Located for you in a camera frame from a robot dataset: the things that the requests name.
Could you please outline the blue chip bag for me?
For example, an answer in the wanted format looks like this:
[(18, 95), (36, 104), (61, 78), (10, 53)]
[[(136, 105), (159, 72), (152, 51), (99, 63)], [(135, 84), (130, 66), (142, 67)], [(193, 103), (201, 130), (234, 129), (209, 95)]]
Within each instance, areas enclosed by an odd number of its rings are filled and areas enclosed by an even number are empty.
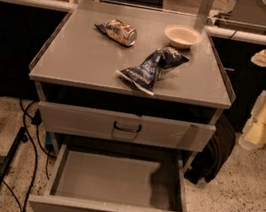
[(138, 90), (152, 96), (153, 87), (164, 75), (179, 65), (189, 62), (189, 59), (177, 49), (164, 47), (151, 53), (141, 65), (125, 68), (115, 72), (117, 76), (131, 82)]

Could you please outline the closed upper drawer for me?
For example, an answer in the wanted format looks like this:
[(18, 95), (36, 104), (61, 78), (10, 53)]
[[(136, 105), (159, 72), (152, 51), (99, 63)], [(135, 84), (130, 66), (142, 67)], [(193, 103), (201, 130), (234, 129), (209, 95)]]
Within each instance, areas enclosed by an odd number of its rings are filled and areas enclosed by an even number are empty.
[(165, 118), (40, 102), (44, 128), (49, 132), (97, 139), (202, 151), (215, 127)]

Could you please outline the crushed silver chip bag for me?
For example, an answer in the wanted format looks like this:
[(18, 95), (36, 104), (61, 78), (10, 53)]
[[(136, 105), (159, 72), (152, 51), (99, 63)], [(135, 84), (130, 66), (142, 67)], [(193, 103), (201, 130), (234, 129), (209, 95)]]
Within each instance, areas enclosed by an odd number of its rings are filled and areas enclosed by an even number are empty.
[(109, 19), (103, 24), (96, 24), (96, 27), (105, 36), (125, 47), (133, 46), (138, 37), (135, 28), (119, 21), (119, 19)]

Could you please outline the grey metal drawer cabinet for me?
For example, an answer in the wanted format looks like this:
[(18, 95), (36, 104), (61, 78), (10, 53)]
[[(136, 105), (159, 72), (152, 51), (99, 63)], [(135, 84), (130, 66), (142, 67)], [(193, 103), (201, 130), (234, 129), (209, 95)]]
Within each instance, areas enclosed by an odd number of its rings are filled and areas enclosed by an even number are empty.
[[(164, 29), (202, 33), (184, 64), (154, 69)], [(233, 91), (198, 17), (83, 1), (31, 65), (51, 133), (203, 150)]]

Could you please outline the open middle drawer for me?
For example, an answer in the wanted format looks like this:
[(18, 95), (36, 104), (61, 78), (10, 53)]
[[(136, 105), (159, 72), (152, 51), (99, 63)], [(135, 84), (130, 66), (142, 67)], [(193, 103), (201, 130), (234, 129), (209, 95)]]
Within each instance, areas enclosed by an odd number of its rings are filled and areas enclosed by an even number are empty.
[(182, 163), (65, 145), (34, 212), (187, 212)]

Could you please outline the white bowl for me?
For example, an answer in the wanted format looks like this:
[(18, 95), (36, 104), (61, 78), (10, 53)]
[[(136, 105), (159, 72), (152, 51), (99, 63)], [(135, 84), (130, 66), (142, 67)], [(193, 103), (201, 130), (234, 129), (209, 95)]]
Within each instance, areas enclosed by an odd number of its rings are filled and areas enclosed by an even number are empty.
[(165, 29), (165, 35), (171, 46), (177, 49), (189, 49), (202, 41), (201, 34), (197, 30), (185, 25), (169, 25)]

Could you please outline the black floor stand bar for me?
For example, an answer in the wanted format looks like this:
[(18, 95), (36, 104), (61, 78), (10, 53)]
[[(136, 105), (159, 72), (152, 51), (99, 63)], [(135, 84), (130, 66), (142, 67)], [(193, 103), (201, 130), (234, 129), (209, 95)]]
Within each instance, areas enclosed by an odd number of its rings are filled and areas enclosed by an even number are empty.
[(17, 149), (20, 146), (20, 143), (24, 141), (25, 136), (25, 127), (21, 127), (20, 130), (17, 133), (17, 136), (15, 136), (15, 139), (9, 148), (9, 152), (7, 153), (7, 156), (3, 160), (3, 164), (0, 167), (0, 188), (4, 181), (4, 177), (6, 177), (7, 172), (9, 171), (9, 167), (11, 166), (12, 160), (14, 160), (14, 155), (17, 152)]

